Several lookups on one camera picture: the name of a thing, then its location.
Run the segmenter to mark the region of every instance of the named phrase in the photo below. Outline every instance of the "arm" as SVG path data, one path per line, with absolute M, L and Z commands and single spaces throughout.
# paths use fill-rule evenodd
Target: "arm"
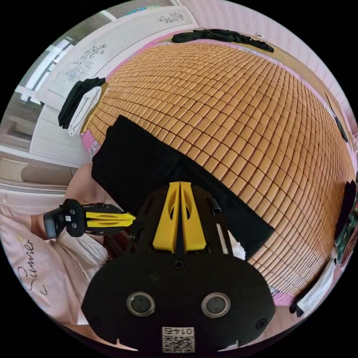
M 73 176 L 65 193 L 66 199 L 75 199 L 81 204 L 105 202 L 108 194 L 92 179 L 92 163 L 79 168 Z M 46 240 L 43 214 L 31 215 L 31 232 Z

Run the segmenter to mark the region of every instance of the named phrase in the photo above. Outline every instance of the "white label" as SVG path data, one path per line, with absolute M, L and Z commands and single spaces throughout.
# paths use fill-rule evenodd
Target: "white label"
M 194 353 L 194 327 L 162 327 L 163 353 Z

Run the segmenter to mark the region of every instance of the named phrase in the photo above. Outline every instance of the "black folded shirt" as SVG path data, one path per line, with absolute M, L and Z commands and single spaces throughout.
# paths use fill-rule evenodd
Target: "black folded shirt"
M 239 44 L 255 46 L 268 52 L 274 51 L 274 49 L 264 41 L 253 40 L 250 36 L 242 35 L 236 31 L 221 29 L 193 30 L 193 32 L 181 32 L 173 36 L 172 42 L 182 43 L 203 38 L 224 42 L 237 42 Z
M 125 211 L 136 216 L 148 195 L 175 181 L 187 181 L 217 200 L 227 228 L 252 257 L 274 229 L 201 165 L 162 143 L 126 117 L 109 127 L 93 158 L 93 179 Z

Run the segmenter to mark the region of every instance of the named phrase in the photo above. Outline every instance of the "black garment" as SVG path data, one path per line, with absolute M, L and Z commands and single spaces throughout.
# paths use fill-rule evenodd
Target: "black garment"
M 181 43 L 194 41 L 202 38 L 225 42 L 237 42 L 239 44 L 252 45 L 268 52 L 274 51 L 274 49 L 264 41 L 253 40 L 250 36 L 239 34 L 236 31 L 220 29 L 193 30 L 193 32 L 182 32 L 179 34 L 175 34 L 172 38 L 172 42 Z
M 342 208 L 340 210 L 340 214 L 336 223 L 335 239 L 342 232 L 343 226 L 347 222 L 348 216 L 353 208 L 356 188 L 356 184 L 353 180 L 350 183 L 346 183 L 343 195 Z
M 207 170 L 123 116 L 108 128 L 93 158 L 92 177 L 134 216 L 153 190 L 170 182 L 187 181 L 202 187 L 222 208 L 227 228 L 245 249 L 246 259 L 274 230 Z
M 59 114 L 59 125 L 63 129 L 67 129 L 71 122 L 73 115 L 83 97 L 88 91 L 94 87 L 101 86 L 106 81 L 105 78 L 91 78 L 75 83 L 70 93 L 68 94 Z

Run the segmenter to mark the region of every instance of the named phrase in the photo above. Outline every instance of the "camera lens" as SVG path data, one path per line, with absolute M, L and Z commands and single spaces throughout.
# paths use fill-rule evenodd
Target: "camera lens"
M 145 292 L 134 292 L 127 299 L 127 308 L 136 316 L 149 316 L 155 310 L 154 299 Z
M 230 309 L 230 299 L 227 295 L 215 292 L 207 295 L 202 303 L 201 310 L 205 316 L 217 318 L 225 315 Z

